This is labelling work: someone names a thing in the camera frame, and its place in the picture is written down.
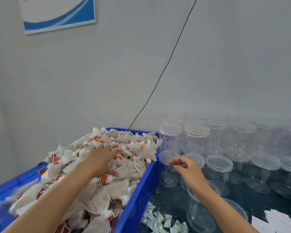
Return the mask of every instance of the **blue crate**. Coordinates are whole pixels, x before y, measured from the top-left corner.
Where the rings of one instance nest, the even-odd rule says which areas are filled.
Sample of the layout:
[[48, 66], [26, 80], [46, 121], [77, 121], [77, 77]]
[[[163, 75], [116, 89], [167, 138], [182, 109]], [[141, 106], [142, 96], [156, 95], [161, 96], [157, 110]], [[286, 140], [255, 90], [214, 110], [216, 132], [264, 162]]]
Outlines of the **blue crate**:
[[[128, 130], [122, 128], [113, 128], [123, 131], [131, 131], [132, 133], [143, 133], [143, 131]], [[158, 159], [159, 149], [156, 153], [156, 158]], [[5, 197], [9, 196], [13, 190], [23, 186], [37, 178], [41, 178], [38, 171], [46, 167], [47, 163], [40, 163], [38, 166], [20, 174], [19, 176], [7, 181], [6, 183], [0, 185], [0, 200], [4, 200]], [[132, 233], [137, 232], [139, 223], [145, 211], [146, 205], [150, 199], [154, 187], [157, 184], [160, 173], [163, 170], [163, 165], [160, 162], [151, 162], [148, 166], [146, 172], [141, 178], [139, 184], [137, 185], [134, 193], [132, 194], [128, 204], [124, 208], [124, 211], [113, 231], [113, 233]], [[0, 208], [0, 232], [3, 231], [15, 217], [9, 214], [6, 210]]]

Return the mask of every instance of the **wire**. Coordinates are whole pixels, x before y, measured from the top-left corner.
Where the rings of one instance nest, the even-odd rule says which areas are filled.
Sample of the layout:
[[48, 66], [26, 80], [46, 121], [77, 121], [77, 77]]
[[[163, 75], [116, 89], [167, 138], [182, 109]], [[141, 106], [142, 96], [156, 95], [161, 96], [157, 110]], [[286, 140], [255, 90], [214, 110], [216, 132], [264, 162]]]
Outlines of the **wire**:
[[[172, 50], [172, 53], [171, 53], [171, 55], [170, 55], [170, 58], [169, 58], [169, 60], [168, 60], [168, 62], [167, 62], [167, 64], [166, 64], [166, 66], [165, 66], [165, 68], [164, 68], [162, 74], [159, 76], [159, 80], [161, 79], [163, 73], [165, 72], [167, 66], [169, 65], [169, 62], [170, 62], [170, 60], [171, 60], [171, 57], [172, 57], [173, 53], [175, 52], [176, 46], [178, 45], [178, 42], [179, 42], [179, 39], [180, 39], [180, 37], [181, 37], [181, 35], [182, 35], [182, 32], [183, 32], [183, 30], [184, 30], [184, 27], [185, 27], [185, 25], [186, 25], [186, 23], [187, 23], [187, 20], [189, 19], [189, 16], [190, 16], [190, 14], [191, 14], [191, 12], [192, 12], [192, 10], [193, 10], [193, 8], [194, 8], [196, 2], [197, 2], [197, 0], [195, 0], [195, 2], [194, 2], [194, 4], [193, 4], [193, 6], [192, 6], [192, 8], [191, 8], [191, 10], [190, 10], [190, 12], [189, 12], [187, 18], [186, 18], [186, 20], [185, 20], [185, 22], [184, 22], [184, 25], [183, 25], [183, 27], [182, 27], [181, 33], [180, 33], [180, 35], [179, 35], [179, 37], [178, 37], [178, 40], [177, 40], [177, 42], [176, 42], [176, 44], [175, 44], [175, 47], [174, 47], [173, 50]], [[155, 85], [155, 87], [154, 87], [154, 89], [153, 89], [153, 91], [152, 91], [150, 97], [148, 98], [148, 100], [147, 100], [146, 104], [144, 105], [144, 107], [140, 110], [139, 114], [143, 111], [143, 109], [144, 109], [145, 106], [147, 105], [148, 101], [150, 100], [151, 96], [153, 95], [153, 93], [154, 93], [154, 91], [155, 91], [157, 85], [159, 84], [159, 80], [157, 81], [157, 83], [156, 83], [156, 85]], [[136, 119], [138, 118], [139, 114], [135, 117], [134, 121], [132, 122], [132, 124], [129, 126], [128, 129], [130, 129], [131, 126], [134, 124], [134, 122], [135, 122]]]

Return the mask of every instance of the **person's right hand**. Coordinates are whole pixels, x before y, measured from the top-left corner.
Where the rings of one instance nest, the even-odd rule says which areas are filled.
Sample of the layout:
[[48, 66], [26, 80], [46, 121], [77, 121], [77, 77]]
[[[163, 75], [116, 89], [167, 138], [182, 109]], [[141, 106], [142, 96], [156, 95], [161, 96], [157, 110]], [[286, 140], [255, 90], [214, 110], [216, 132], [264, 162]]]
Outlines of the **person's right hand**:
[[197, 196], [200, 197], [213, 191], [206, 181], [202, 170], [194, 160], [185, 156], [178, 156], [168, 163], [173, 165], [174, 169], [181, 174], [185, 183]]

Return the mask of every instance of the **framed poster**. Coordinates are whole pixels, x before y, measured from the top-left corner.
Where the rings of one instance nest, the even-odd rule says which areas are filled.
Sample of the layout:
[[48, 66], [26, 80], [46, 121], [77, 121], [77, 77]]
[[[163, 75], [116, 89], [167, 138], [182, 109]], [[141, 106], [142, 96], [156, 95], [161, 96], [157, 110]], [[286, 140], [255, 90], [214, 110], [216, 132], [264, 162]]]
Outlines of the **framed poster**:
[[19, 0], [25, 34], [97, 23], [96, 0]]

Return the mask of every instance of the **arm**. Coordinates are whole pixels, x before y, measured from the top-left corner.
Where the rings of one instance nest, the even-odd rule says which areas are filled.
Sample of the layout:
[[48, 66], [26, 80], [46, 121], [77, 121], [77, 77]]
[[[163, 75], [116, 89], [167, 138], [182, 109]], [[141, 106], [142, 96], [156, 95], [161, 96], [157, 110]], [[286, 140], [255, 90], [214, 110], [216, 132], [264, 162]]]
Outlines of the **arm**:
[[224, 233], [258, 233], [233, 207], [222, 199], [208, 184], [194, 160], [179, 156], [169, 162], [186, 184], [209, 210]]
[[102, 174], [116, 176], [116, 171], [110, 169], [108, 163], [117, 156], [117, 152], [109, 151], [110, 148], [101, 146], [91, 150], [83, 162], [2, 233], [53, 233], [74, 199], [91, 178]]

